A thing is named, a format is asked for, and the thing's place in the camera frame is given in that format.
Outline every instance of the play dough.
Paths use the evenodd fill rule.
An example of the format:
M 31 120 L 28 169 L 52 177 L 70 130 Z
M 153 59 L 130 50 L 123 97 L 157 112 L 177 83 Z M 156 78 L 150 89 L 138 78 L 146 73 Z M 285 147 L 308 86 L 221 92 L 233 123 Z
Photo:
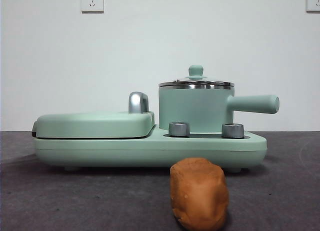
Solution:
M 174 216 L 190 231 L 216 231 L 227 216 L 229 192 L 223 170 L 205 158 L 186 158 L 170 169 Z

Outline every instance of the electrical outlet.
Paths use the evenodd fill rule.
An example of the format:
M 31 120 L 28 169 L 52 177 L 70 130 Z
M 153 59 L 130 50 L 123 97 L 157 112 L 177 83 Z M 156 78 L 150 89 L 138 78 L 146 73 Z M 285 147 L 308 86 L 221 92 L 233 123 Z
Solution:
M 320 12 L 320 0 L 306 0 L 307 12 Z
M 81 11 L 83 13 L 103 13 L 105 0 L 81 0 Z

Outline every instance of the appliance base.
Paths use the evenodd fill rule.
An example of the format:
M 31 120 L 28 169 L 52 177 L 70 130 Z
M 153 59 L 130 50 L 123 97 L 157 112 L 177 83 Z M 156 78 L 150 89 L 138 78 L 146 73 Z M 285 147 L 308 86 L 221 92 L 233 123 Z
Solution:
M 34 139 L 42 162 L 67 171 L 80 167 L 170 167 L 185 158 L 202 157 L 239 172 L 259 165 L 267 152 L 264 137 L 250 132 L 244 135 L 247 138 L 221 138 L 221 133 L 170 137 L 156 125 L 143 138 Z

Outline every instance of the glass lid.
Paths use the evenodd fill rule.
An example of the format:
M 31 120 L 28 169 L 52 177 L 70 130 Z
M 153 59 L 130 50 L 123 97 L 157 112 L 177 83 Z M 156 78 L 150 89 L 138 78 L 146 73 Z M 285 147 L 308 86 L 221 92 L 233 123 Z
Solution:
M 214 86 L 228 86 L 234 87 L 232 82 L 225 82 L 219 80 L 212 80 L 206 76 L 203 76 L 204 68 L 201 65 L 191 65 L 189 67 L 189 76 L 179 78 L 170 82 L 162 82 L 159 87 L 165 86 L 179 86 L 179 85 L 214 85 Z

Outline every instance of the dark gray mat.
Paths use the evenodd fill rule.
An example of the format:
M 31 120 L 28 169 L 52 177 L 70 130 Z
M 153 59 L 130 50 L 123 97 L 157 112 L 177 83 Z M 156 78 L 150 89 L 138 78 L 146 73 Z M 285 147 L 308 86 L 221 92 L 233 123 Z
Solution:
M 257 132 L 263 163 L 226 174 L 225 231 L 320 230 L 320 132 Z M 65 172 L 38 161 L 30 132 L 1 132 L 2 231 L 183 230 L 167 168 Z

